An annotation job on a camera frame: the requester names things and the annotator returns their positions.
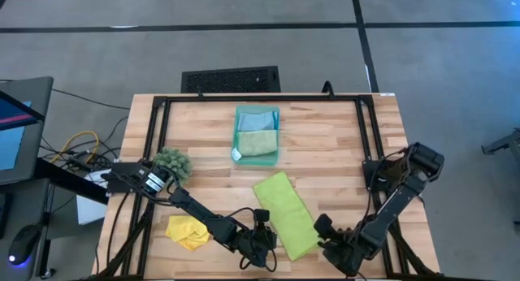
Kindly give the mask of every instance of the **computer mouse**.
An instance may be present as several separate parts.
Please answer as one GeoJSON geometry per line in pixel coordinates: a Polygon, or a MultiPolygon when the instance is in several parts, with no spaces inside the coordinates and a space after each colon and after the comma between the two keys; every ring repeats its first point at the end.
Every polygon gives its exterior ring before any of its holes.
{"type": "Polygon", "coordinates": [[[30,224],[20,229],[9,247],[9,262],[19,265],[27,261],[34,245],[40,240],[40,234],[40,224],[30,224]]]}

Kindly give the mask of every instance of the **blue cloth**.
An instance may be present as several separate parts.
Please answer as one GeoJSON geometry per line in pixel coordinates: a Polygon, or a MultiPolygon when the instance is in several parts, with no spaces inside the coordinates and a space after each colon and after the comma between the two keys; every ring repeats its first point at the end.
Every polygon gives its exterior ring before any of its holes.
{"type": "Polygon", "coordinates": [[[24,130],[25,127],[18,127],[0,131],[0,171],[15,168],[24,130]]]}
{"type": "Polygon", "coordinates": [[[240,114],[238,121],[239,132],[274,130],[275,112],[269,111],[263,114],[240,114]]]}

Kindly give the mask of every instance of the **yellow cable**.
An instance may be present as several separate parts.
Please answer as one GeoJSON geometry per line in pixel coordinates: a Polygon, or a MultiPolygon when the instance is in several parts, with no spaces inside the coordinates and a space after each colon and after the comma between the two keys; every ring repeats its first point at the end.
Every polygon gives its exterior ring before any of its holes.
{"type": "Polygon", "coordinates": [[[87,162],[89,162],[90,159],[92,159],[92,157],[96,153],[96,151],[98,151],[98,146],[99,146],[99,137],[96,134],[96,132],[94,132],[94,131],[83,131],[83,132],[79,132],[79,133],[75,134],[74,136],[72,136],[71,139],[67,140],[67,143],[65,143],[65,145],[62,147],[62,149],[60,150],[60,154],[56,154],[56,156],[54,156],[50,160],[50,163],[54,163],[56,160],[58,160],[58,158],[61,155],[61,153],[63,153],[65,150],[67,150],[67,147],[69,146],[69,144],[71,144],[72,140],[76,139],[79,136],[88,135],[88,134],[91,134],[92,136],[94,136],[96,138],[96,146],[94,146],[94,151],[87,158],[87,162]]]}

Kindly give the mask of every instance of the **green plush toy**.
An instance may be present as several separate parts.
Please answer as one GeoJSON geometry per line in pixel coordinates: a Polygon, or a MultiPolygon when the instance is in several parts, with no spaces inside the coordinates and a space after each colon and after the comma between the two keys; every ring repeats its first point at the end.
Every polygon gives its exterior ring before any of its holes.
{"type": "Polygon", "coordinates": [[[160,153],[155,154],[154,164],[162,165],[172,169],[179,177],[182,186],[192,174],[192,163],[189,157],[176,148],[162,148],[160,153]]]}

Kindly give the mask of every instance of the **blue light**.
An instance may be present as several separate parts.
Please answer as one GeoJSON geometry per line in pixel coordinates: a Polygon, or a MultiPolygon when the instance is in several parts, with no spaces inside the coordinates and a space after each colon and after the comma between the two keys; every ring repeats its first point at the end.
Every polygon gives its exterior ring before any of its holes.
{"type": "Polygon", "coordinates": [[[25,262],[19,264],[19,265],[13,265],[11,263],[9,263],[12,267],[16,268],[16,269],[24,269],[25,267],[27,267],[27,264],[31,262],[31,256],[29,256],[27,258],[27,260],[25,260],[25,262]]]}

